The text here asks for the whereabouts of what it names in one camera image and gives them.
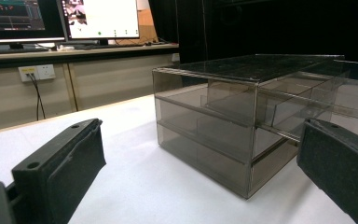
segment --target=black backdrop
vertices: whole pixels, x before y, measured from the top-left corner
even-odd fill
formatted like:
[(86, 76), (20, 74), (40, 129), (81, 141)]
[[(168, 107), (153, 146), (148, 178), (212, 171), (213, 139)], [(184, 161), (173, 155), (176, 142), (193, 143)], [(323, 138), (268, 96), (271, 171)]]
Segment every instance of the black backdrop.
[(182, 63), (254, 53), (340, 54), (358, 62), (358, 0), (149, 2), (158, 35), (179, 42)]

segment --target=transparent acrylic box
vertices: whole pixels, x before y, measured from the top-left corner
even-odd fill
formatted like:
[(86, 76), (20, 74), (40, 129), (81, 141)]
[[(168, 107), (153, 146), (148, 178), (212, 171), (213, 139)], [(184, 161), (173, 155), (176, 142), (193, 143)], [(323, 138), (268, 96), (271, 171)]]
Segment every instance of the transparent acrylic box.
[(156, 68), (158, 143), (250, 198), (296, 155), (304, 119), (357, 132), (358, 63), (337, 59), (251, 55)]

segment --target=desk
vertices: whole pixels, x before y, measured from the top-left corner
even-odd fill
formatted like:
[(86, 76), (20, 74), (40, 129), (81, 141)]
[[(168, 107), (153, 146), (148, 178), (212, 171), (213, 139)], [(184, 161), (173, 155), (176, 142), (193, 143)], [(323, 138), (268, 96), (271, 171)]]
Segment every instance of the desk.
[(0, 180), (70, 125), (103, 120), (107, 164), (70, 223), (349, 224), (344, 214), (290, 161), (250, 200), (233, 194), (158, 146), (154, 99), (84, 110), (0, 131)]
[(118, 49), (90, 49), (70, 51), (47, 51), (32, 53), (0, 54), (0, 68), (29, 66), (46, 63), (79, 63), (107, 59), (122, 59), (179, 51), (178, 45), (156, 45)]
[(53, 64), (38, 81), (47, 118), (153, 93), (153, 68), (172, 64), (176, 45), (0, 55), (0, 129), (36, 120), (36, 92), (18, 66)]

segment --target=black cable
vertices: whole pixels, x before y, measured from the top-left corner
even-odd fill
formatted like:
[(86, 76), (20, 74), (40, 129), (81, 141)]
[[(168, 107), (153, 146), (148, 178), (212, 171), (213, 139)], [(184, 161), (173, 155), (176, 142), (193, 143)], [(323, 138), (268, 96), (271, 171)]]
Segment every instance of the black cable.
[(43, 107), (42, 97), (40, 97), (40, 92), (39, 92), (39, 88), (37, 86), (36, 78), (35, 78), (34, 74), (29, 75), (29, 77), (30, 77), (31, 81), (34, 83), (34, 88), (36, 89), (36, 93), (37, 93), (36, 119), (39, 120), (39, 102), (40, 102), (40, 107), (42, 108), (43, 119), (45, 119), (46, 118), (45, 107)]
[(172, 43), (171, 41), (165, 40), (165, 39), (163, 39), (163, 38), (161, 38), (161, 37), (157, 37), (157, 39), (158, 39), (159, 42), (164, 42), (164, 43), (166, 43), (166, 44)]
[(155, 38), (153, 38), (153, 37), (147, 37), (147, 36), (141, 36), (141, 37), (139, 37), (139, 43), (141, 43), (141, 42), (156, 42), (156, 39)]

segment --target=beige wall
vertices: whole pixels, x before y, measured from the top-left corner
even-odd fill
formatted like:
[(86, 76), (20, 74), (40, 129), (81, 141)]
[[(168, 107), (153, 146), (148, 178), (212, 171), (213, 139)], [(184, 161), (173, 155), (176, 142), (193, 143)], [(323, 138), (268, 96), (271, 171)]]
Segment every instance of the beige wall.
[[(38, 81), (47, 118), (153, 93), (152, 69), (171, 54), (54, 64), (56, 78)], [(0, 69), (0, 129), (36, 121), (37, 95), (18, 68)]]

